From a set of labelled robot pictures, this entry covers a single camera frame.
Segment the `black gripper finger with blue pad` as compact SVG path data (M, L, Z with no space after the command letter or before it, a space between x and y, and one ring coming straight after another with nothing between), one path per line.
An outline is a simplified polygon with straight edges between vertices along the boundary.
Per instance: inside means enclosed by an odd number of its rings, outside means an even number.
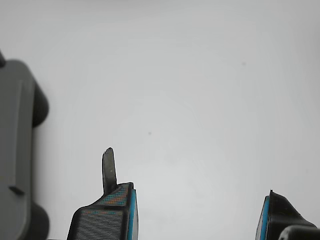
M102 196L73 214L68 240L137 240L139 215L132 182L117 183L114 151L102 155Z
M317 240L318 227L306 220L284 196L270 191L264 199L256 240Z

